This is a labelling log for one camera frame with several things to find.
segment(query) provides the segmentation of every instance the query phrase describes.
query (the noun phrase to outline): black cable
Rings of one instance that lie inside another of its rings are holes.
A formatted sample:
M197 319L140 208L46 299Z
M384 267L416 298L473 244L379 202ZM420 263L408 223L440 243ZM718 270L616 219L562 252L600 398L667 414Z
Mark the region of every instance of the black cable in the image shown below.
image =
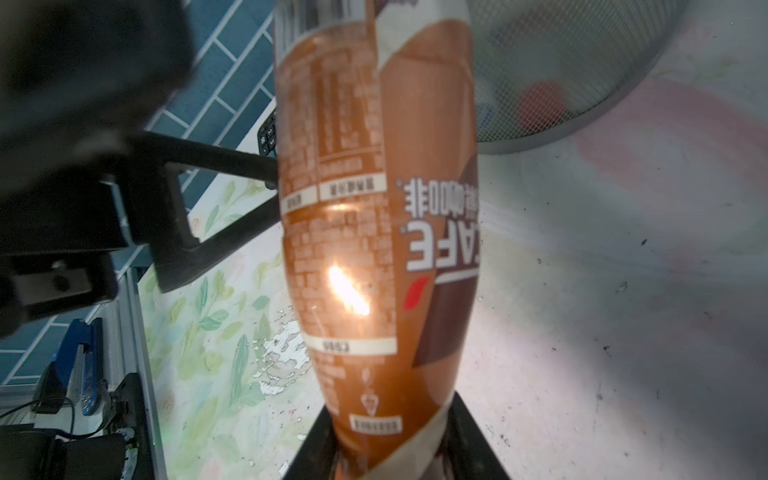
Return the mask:
M96 435L101 430L107 428L107 425L109 425L112 422L112 414L113 414L112 397L109 395L109 391L107 390L107 387L103 383L99 383L98 388L99 388L99 391L104 396L104 400L103 401L104 402L108 402L107 405L105 406L105 408L109 409L107 411L107 415L104 415L104 413L102 413L104 418L101 420L101 424L98 426L98 428L96 428L91 433L84 433L82 435L72 435L71 432L67 433L64 430L58 430L57 429L56 430L56 435L64 437L67 440L85 440L85 439L89 439L90 437Z
M52 396L52 397L46 397L44 399L37 399L37 400L32 400L31 402L26 402L24 405L19 405L18 407L14 407L13 409L8 410L6 413L3 413L2 415L0 415L0 420L4 419L8 415L18 412L21 409L32 406L35 403L44 402L45 400L65 400L67 403L69 403L69 408L72 410L72 418L69 421L69 434L71 435L72 432L74 432L74 402L72 402L72 399L66 396Z

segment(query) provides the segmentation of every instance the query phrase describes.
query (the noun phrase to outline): red object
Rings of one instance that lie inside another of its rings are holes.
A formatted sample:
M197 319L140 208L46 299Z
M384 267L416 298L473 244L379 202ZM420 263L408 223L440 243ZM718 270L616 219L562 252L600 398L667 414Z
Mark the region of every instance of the red object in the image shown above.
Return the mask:
M408 293L406 294L406 302L402 307L404 310L410 310L419 305L419 301L422 299L422 293L424 292L424 287L427 285L427 282L429 282L429 277L423 276L411 283L411 286L408 288Z
M518 118L529 134L559 124L564 116L563 88L554 80L537 81L520 95Z

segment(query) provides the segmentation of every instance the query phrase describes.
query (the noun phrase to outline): plastic bottle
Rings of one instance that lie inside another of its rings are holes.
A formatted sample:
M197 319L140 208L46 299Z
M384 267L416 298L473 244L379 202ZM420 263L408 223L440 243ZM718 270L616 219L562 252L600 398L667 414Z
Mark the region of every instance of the plastic bottle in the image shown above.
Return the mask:
M275 19L286 277L335 476L433 478L478 279L466 5L278 0Z

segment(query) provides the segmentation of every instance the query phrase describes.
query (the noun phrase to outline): floral tablecloth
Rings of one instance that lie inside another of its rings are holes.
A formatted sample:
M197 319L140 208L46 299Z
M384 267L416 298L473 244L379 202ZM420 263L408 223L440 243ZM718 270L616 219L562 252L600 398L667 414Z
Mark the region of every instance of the floral tablecloth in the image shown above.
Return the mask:
M220 174L189 214L201 240L274 195ZM323 400L286 291L278 224L204 277L139 282L169 478L279 478Z

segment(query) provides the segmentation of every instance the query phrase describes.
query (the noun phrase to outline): blue stapler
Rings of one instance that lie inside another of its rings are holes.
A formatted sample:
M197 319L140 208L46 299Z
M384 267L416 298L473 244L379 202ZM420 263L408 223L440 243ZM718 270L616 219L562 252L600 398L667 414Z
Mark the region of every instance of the blue stapler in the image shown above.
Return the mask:
M55 414L64 403L69 379L80 345L83 346L83 383L81 387L83 415L93 415L101 400L98 388L104 378L104 337L101 318L90 324L74 320L67 328L64 339L53 354L51 362L40 376L33 399L43 399L32 410L36 413Z

